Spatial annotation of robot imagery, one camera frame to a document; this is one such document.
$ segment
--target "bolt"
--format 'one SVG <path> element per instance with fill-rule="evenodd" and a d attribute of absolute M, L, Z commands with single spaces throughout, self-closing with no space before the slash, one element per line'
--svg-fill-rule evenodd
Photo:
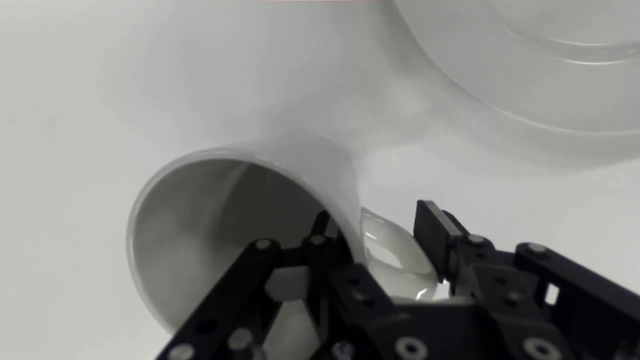
<path fill-rule="evenodd" d="M 541 244 L 528 244 L 525 245 L 530 254 L 543 254 L 545 248 Z"/>
<path fill-rule="evenodd" d="M 323 242 L 326 242 L 326 237 L 323 237 L 323 236 L 317 236 L 317 233 L 316 233 L 316 236 L 311 236 L 311 244 L 314 244 L 314 245 L 322 245 Z"/>
<path fill-rule="evenodd" d="M 482 236 L 475 236 L 475 233 L 469 233 L 465 236 L 465 239 L 473 245 L 482 245 L 484 244 L 484 237 Z"/>
<path fill-rule="evenodd" d="M 522 350 L 531 360 L 562 360 L 562 352 L 543 338 L 525 338 Z"/>
<path fill-rule="evenodd" d="M 227 347 L 232 352 L 250 350 L 254 346 L 254 334 L 248 327 L 236 327 L 232 336 L 227 336 Z"/>
<path fill-rule="evenodd" d="M 167 352 L 167 360 L 192 360 L 195 353 L 193 346 L 189 344 L 177 344 Z"/>
<path fill-rule="evenodd" d="M 516 306 L 519 302 L 519 291 L 507 291 L 505 294 L 505 304 Z"/>
<path fill-rule="evenodd" d="M 332 353 L 335 356 L 335 360 L 351 360 L 356 353 L 356 347 L 349 342 L 335 342 L 332 346 Z"/>
<path fill-rule="evenodd" d="M 421 340 L 417 340 L 414 336 L 401 336 L 396 340 L 396 353 L 401 360 L 426 360 L 427 347 Z"/>
<path fill-rule="evenodd" d="M 260 248 L 260 249 L 266 249 L 266 248 L 269 248 L 271 245 L 271 239 L 267 239 L 267 237 L 260 237 L 257 242 L 256 242 L 256 248 Z"/>

